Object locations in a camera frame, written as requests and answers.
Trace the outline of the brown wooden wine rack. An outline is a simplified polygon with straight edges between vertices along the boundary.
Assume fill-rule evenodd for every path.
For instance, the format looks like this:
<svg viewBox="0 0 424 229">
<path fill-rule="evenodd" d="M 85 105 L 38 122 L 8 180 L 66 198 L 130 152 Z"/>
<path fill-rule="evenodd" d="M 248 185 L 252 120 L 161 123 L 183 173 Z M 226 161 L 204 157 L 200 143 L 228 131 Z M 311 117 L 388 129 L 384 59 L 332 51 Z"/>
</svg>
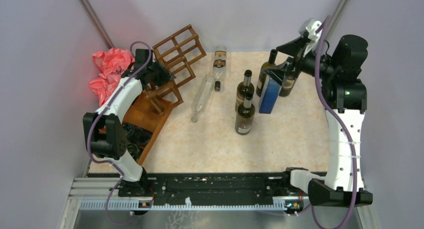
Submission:
<svg viewBox="0 0 424 229">
<path fill-rule="evenodd" d="M 163 116 L 184 102 L 179 88 L 196 78 L 192 64 L 207 54 L 199 35 L 191 24 L 156 43 L 152 48 L 155 61 L 172 76 L 176 77 L 178 73 L 183 71 L 188 73 L 187 77 L 179 82 L 175 82 L 175 79 L 171 78 L 164 85 L 144 92 L 145 98 L 153 106 L 156 113 Z"/>
</svg>

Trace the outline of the clear glass bottle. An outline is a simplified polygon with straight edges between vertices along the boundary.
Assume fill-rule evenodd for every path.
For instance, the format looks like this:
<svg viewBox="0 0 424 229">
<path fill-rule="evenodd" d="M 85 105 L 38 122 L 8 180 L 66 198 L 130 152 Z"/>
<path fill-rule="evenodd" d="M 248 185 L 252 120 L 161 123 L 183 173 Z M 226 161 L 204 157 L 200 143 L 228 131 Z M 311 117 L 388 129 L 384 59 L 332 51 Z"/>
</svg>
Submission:
<svg viewBox="0 0 424 229">
<path fill-rule="evenodd" d="M 215 78 L 205 75 L 192 103 L 191 121 L 196 123 L 200 114 L 205 110 L 207 102 L 214 88 Z"/>
</svg>

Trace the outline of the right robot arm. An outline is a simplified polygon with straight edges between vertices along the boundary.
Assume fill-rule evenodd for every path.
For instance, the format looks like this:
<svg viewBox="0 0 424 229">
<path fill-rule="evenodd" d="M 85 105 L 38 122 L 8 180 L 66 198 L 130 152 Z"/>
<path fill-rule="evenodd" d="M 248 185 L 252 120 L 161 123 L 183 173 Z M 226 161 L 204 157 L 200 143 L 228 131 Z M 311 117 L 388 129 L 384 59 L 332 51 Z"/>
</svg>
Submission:
<svg viewBox="0 0 424 229">
<path fill-rule="evenodd" d="M 278 82 L 296 80 L 301 73 L 318 80 L 318 95 L 325 102 L 330 153 L 327 172 L 317 175 L 301 167 L 288 168 L 281 188 L 287 195 L 304 191 L 313 206 L 349 207 L 373 203 L 361 176 L 362 125 L 367 110 L 367 88 L 359 79 L 368 57 L 368 42 L 353 34 L 340 38 L 332 55 L 307 51 L 311 40 L 302 35 L 276 50 L 288 56 L 266 69 Z"/>
</svg>

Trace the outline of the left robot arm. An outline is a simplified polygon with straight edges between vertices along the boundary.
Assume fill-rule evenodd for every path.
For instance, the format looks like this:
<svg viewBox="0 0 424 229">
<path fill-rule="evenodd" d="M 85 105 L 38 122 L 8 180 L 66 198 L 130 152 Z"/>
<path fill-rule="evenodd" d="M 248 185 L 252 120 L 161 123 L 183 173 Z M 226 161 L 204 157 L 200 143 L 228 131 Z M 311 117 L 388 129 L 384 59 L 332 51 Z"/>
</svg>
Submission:
<svg viewBox="0 0 424 229">
<path fill-rule="evenodd" d="M 118 85 L 108 100 L 95 112 L 83 116 L 85 146 L 95 164 L 109 164 L 130 183 L 138 196 L 149 192 L 150 182 L 143 178 L 145 169 L 128 152 L 129 140 L 123 127 L 124 117 L 134 100 L 149 84 L 162 86 L 173 76 L 154 61 L 151 49 L 136 49 L 135 60 L 121 74 Z"/>
</svg>

